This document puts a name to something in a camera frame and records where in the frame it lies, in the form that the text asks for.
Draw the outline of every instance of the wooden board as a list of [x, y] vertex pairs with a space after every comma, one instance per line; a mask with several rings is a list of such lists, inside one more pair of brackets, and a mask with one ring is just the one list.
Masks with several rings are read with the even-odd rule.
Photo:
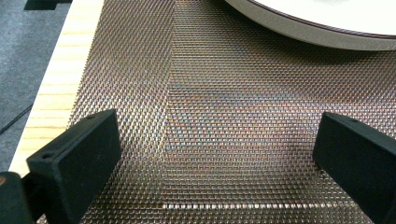
[[9, 171], [29, 173], [26, 158], [67, 128], [103, 3], [73, 1]]

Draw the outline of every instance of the white circular plate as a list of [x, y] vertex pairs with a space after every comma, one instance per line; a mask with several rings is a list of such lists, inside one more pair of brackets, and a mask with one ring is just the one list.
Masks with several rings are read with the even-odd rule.
[[311, 44], [396, 49], [396, 0], [226, 0], [259, 24]]

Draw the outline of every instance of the gray floor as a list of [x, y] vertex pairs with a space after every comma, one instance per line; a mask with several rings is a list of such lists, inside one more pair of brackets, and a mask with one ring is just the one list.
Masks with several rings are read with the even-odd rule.
[[[34, 102], [70, 7], [23, 11], [25, 2], [0, 0], [0, 129]], [[11, 163], [28, 115], [0, 134], [0, 172]]]

